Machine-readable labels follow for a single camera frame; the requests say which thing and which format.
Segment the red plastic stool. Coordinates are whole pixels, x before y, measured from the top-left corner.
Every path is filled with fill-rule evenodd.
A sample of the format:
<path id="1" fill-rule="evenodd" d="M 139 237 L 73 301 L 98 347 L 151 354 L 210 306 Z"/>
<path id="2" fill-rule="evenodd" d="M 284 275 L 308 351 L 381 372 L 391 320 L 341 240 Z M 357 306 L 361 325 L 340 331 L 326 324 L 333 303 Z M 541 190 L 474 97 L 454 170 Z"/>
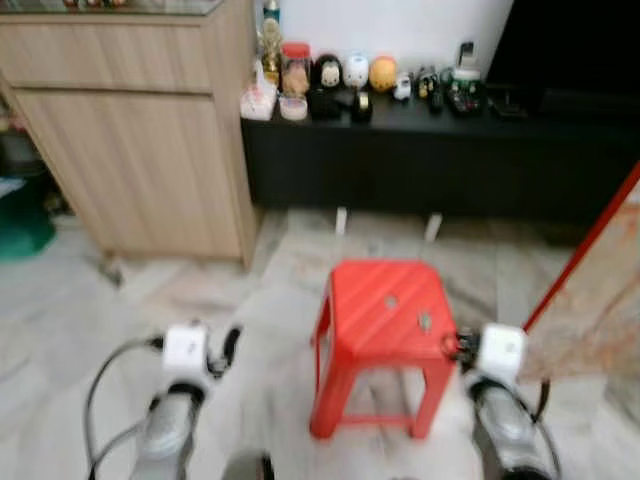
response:
<path id="1" fill-rule="evenodd" d="M 422 332 L 420 312 L 430 312 Z M 415 440 L 433 429 L 456 364 L 442 356 L 442 338 L 458 332 L 438 270 L 419 260 L 352 259 L 326 279 L 311 338 L 315 403 L 312 438 L 328 440 L 340 426 L 399 426 Z M 419 407 L 410 413 L 348 415 L 358 378 L 375 369 L 413 370 L 424 380 Z"/>

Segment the marble table with red edge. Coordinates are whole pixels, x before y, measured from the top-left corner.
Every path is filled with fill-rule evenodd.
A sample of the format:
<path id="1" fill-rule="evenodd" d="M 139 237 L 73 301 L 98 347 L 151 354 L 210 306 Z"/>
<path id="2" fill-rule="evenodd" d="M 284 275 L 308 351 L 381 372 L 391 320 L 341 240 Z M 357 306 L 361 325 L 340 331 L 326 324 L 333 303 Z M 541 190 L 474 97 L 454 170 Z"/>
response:
<path id="1" fill-rule="evenodd" d="M 526 321 L 522 380 L 637 371 L 639 180 L 634 166 Z"/>

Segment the black TV console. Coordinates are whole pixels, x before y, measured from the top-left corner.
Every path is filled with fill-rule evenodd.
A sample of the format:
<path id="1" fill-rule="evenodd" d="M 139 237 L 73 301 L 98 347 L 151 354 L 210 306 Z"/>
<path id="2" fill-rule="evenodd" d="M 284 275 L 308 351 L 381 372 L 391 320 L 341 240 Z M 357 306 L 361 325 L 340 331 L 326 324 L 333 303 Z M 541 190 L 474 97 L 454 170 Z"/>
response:
<path id="1" fill-rule="evenodd" d="M 266 209 L 439 212 L 570 225 L 603 214 L 640 156 L 640 104 L 502 118 L 372 99 L 348 116 L 243 119 L 253 204 Z"/>

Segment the light wooden cabinet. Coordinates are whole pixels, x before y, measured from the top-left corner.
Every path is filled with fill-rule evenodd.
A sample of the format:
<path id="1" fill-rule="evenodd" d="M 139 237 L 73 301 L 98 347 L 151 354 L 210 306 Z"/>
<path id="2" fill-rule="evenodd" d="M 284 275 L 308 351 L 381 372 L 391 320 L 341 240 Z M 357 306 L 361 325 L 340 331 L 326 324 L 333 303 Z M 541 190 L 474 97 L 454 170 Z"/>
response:
<path id="1" fill-rule="evenodd" d="M 0 93 L 106 255 L 250 264 L 253 0 L 0 0 Z"/>

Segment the green plastic bin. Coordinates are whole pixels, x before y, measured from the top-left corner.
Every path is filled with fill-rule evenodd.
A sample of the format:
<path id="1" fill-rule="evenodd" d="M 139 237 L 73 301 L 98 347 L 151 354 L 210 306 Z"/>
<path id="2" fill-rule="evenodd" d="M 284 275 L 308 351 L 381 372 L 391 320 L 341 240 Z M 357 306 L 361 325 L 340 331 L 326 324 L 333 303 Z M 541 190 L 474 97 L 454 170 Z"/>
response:
<path id="1" fill-rule="evenodd" d="M 0 262 L 28 259 L 45 251 L 56 234 L 45 200 L 49 175 L 0 177 Z"/>

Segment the small round white container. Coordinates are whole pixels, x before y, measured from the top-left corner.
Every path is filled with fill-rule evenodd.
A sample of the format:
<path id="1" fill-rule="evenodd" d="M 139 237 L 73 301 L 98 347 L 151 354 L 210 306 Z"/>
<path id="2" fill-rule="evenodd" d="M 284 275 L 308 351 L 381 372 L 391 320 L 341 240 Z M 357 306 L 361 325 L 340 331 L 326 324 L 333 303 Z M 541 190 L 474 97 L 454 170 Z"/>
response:
<path id="1" fill-rule="evenodd" d="M 276 100 L 276 110 L 288 122 L 301 122 L 308 116 L 308 101 L 306 97 L 280 96 Z"/>

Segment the dark jar with pale lid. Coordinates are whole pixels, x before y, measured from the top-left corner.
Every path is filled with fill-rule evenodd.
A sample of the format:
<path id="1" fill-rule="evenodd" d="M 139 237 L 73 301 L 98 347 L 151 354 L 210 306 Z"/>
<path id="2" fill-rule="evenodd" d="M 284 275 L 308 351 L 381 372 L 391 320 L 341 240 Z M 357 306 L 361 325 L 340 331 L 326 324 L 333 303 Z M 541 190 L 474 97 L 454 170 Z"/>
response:
<path id="1" fill-rule="evenodd" d="M 484 83 L 479 70 L 453 67 L 447 72 L 445 100 L 453 114 L 480 113 L 484 104 Z"/>

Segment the black tape roll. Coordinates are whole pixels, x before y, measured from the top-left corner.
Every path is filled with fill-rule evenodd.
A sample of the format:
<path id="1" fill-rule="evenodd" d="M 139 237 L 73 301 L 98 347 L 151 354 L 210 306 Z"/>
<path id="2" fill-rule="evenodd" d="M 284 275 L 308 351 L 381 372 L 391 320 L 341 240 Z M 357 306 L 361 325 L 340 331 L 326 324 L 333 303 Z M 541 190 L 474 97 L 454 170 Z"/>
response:
<path id="1" fill-rule="evenodd" d="M 352 93 L 351 105 L 349 105 L 349 122 L 353 124 L 369 124 L 371 119 L 371 93 L 366 90 L 356 90 Z"/>

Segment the small black box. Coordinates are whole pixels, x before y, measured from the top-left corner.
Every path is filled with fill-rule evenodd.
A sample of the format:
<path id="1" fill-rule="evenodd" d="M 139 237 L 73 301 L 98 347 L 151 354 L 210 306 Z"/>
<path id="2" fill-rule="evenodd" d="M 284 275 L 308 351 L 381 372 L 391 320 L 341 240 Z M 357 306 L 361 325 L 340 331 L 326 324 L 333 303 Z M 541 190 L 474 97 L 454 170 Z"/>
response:
<path id="1" fill-rule="evenodd" d="M 332 92 L 324 88 L 315 88 L 306 93 L 308 102 L 308 115 L 315 122 L 328 122 L 339 119 L 347 111 L 347 106 L 342 101 L 335 99 Z"/>

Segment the clear jar with red lid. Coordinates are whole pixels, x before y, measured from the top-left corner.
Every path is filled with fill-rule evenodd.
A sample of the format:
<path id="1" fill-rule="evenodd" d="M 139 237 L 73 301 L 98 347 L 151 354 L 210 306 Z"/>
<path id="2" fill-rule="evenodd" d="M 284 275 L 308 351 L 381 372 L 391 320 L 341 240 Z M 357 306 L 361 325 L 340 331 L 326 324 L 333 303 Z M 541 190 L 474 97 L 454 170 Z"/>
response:
<path id="1" fill-rule="evenodd" d="M 284 42 L 280 90 L 284 96 L 303 99 L 310 91 L 311 47 L 306 42 Z"/>

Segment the orange round figurine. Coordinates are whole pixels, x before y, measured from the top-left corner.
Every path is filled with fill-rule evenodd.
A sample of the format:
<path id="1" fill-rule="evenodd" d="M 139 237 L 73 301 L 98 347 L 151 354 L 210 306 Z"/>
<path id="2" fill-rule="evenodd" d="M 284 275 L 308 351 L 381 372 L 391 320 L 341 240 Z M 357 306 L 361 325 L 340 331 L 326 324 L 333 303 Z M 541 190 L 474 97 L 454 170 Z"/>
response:
<path id="1" fill-rule="evenodd" d="M 398 78 L 397 61 L 390 55 L 379 55 L 370 61 L 369 88 L 372 92 L 387 93 L 396 87 Z"/>

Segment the black and white figurine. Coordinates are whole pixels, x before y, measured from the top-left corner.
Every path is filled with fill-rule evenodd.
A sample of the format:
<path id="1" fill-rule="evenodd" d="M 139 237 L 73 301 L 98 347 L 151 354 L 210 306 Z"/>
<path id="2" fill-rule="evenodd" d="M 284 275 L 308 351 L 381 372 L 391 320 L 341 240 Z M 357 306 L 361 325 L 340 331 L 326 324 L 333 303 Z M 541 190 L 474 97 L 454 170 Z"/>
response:
<path id="1" fill-rule="evenodd" d="M 319 55 L 311 68 L 311 90 L 333 91 L 343 86 L 343 61 L 337 55 Z"/>

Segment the white round figurine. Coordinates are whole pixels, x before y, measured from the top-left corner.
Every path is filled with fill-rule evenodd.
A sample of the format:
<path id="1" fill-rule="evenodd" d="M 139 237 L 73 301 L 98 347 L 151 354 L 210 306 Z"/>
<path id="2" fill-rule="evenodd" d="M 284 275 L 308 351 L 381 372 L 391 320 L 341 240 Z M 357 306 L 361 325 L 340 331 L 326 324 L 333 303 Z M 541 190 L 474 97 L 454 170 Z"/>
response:
<path id="1" fill-rule="evenodd" d="M 370 59 L 364 54 L 349 55 L 344 61 L 343 82 L 352 90 L 364 90 L 369 86 Z"/>

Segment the black television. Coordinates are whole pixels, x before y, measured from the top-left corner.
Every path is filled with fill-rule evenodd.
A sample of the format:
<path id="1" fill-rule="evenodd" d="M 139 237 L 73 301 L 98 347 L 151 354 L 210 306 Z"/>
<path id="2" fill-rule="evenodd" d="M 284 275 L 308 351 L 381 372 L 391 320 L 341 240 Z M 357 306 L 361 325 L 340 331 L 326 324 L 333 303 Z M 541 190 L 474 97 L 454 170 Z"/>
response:
<path id="1" fill-rule="evenodd" d="M 535 116 L 636 122 L 635 14 L 623 0 L 513 0 L 485 82 Z"/>

